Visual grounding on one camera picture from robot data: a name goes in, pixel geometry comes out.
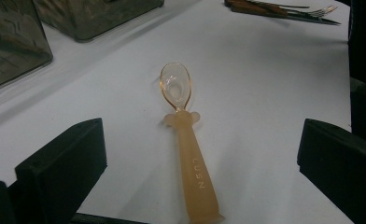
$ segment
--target plastic spoon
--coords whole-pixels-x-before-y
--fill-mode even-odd
[[[200,119],[197,112],[186,111],[191,95],[191,80],[180,63],[168,63],[161,72],[160,86],[166,101],[176,110],[164,122],[178,135],[180,166],[186,209],[192,224],[217,223],[224,219],[218,212],[218,199],[195,138],[192,124]]]

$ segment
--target translucent orange spoon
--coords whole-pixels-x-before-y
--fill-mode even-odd
[[[186,209],[191,224],[217,223],[224,219],[218,212],[218,199],[195,138],[192,124],[200,119],[197,112],[186,111],[191,96],[191,79],[180,63],[168,63],[161,72],[160,86],[166,101],[176,110],[164,122],[178,135],[180,166]]]

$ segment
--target white table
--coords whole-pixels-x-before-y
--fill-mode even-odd
[[[231,12],[222,0],[165,0],[79,44],[45,26],[54,60],[0,89],[0,180],[70,126],[104,122],[108,167],[80,213],[187,223],[173,109],[158,78],[186,65],[189,111],[225,224],[352,223],[299,172],[305,119],[350,130],[349,7],[330,0],[281,3],[339,8],[340,26]]]

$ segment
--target spoon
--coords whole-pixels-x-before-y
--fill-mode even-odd
[[[166,115],[164,122],[177,132],[183,190],[190,223],[220,222],[224,217],[218,212],[218,199],[191,127],[200,119],[200,114],[186,111],[191,96],[191,79],[186,67],[180,63],[168,63],[161,71],[160,87],[162,95],[176,111],[175,114]]]

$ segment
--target spoon handle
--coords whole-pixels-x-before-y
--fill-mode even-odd
[[[199,118],[198,113],[179,111],[167,115],[164,120],[178,134],[183,190],[190,223],[209,224],[224,217],[218,212],[218,199],[191,127]]]

